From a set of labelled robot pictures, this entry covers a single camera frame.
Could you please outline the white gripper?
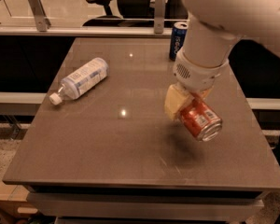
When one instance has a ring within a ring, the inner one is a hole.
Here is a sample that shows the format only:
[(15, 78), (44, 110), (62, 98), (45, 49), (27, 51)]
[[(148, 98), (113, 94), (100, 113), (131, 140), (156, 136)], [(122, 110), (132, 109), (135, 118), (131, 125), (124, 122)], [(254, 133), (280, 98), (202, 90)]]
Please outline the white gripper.
[(191, 103), (193, 96), (189, 91), (200, 92), (200, 97), (205, 99), (228, 64), (229, 60), (226, 59), (219, 66), (203, 67), (190, 61), (181, 49), (176, 54), (173, 67), (178, 82), (168, 88), (164, 102), (164, 111), (168, 118), (177, 119), (180, 111)]

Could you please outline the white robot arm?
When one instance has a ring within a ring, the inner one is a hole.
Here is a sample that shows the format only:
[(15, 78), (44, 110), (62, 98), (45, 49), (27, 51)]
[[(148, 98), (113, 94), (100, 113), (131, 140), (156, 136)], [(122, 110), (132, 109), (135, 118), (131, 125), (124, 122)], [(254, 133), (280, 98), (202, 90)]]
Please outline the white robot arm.
[(280, 0), (182, 0), (189, 27), (173, 68), (177, 83), (165, 113), (177, 119), (192, 99), (206, 95), (228, 64), (231, 48), (250, 38), (280, 58)]

